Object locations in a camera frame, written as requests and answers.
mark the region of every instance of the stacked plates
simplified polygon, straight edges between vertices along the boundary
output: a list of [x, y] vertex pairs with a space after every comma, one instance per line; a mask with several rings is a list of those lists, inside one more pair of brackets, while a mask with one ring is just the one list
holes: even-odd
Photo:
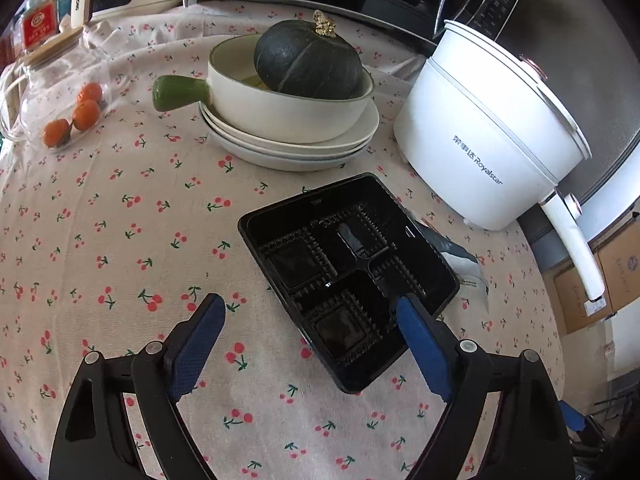
[[356, 123], [334, 139], [311, 144], [289, 144], [263, 139], [231, 126], [213, 109], [200, 103], [200, 115], [209, 134], [224, 150], [252, 164], [281, 171], [317, 171], [340, 166], [367, 149], [380, 117], [373, 101]]

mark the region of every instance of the cherry print tablecloth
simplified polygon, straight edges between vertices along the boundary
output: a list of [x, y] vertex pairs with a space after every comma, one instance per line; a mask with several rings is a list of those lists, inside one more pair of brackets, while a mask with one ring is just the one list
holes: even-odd
[[[475, 253], [489, 311], [456, 298], [444, 319], [487, 351], [542, 355], [558, 394], [564, 373], [555, 320], [524, 236], [471, 230], [402, 162], [393, 119], [424, 58], [382, 33], [338, 19], [376, 81], [381, 123], [367, 153], [317, 173], [266, 170], [207, 138], [195, 105], [157, 113], [154, 79], [203, 77], [207, 54], [233, 34], [266, 30], [308, 9], [235, 1], [102, 23], [119, 28], [131, 69], [102, 123], [57, 155], [6, 142], [0, 155], [0, 428], [37, 478], [47, 477], [65, 395], [82, 356], [138, 352], [188, 318], [207, 292], [226, 300], [226, 324], [180, 412], [220, 479], [404, 478], [443, 410], [409, 352], [359, 396], [334, 385], [300, 338], [241, 240], [244, 213], [371, 171], [398, 200]], [[496, 397], [461, 478], [484, 452]], [[127, 396], [140, 455], [157, 464]]]

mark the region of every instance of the green pumpkin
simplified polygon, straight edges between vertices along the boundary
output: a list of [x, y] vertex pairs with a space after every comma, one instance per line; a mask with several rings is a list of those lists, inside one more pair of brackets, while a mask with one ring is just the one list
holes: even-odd
[[322, 12], [316, 23], [285, 20], [258, 40], [255, 70], [273, 91], [315, 99], [349, 99], [362, 76], [360, 56], [334, 33]]

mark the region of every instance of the blue gripper pad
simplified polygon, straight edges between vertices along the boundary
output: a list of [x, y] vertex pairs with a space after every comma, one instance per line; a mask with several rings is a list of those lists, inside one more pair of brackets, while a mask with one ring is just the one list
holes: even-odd
[[214, 343], [225, 324], [225, 301], [213, 294], [213, 301], [200, 318], [191, 336], [174, 359], [169, 398], [178, 402], [183, 395], [190, 394], [196, 385]]
[[398, 300], [396, 316], [400, 332], [409, 345], [427, 386], [434, 394], [442, 397], [442, 400], [449, 402], [453, 398], [449, 363], [431, 331], [407, 298]]
[[564, 425], [573, 431], [582, 431], [584, 429], [584, 415], [575, 408], [569, 406], [564, 400], [559, 401]]

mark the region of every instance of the cooker handle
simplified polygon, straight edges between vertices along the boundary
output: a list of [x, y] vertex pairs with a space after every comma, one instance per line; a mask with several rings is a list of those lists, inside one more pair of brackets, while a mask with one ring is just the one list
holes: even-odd
[[540, 207], [556, 229], [569, 256], [574, 261], [587, 297], [591, 301], [598, 300], [604, 294], [602, 274], [582, 231], [569, 213], [564, 200], [557, 190], [554, 190], [551, 195], [540, 201]]

